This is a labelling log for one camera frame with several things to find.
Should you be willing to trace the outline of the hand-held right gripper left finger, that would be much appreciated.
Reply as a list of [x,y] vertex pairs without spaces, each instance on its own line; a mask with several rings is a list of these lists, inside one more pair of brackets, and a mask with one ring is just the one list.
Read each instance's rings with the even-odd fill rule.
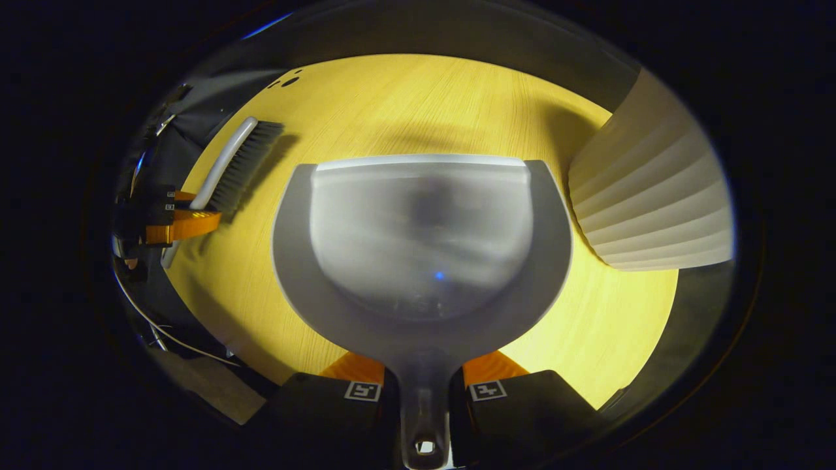
[[382,363],[349,352],[282,384],[259,410],[259,439],[281,469],[395,469],[398,393]]

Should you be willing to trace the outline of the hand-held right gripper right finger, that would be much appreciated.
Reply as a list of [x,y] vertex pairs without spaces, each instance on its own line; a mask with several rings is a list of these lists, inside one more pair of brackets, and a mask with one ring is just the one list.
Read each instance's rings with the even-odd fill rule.
[[529,373],[499,351],[466,362],[451,386],[456,468],[544,468],[607,425],[557,372]]

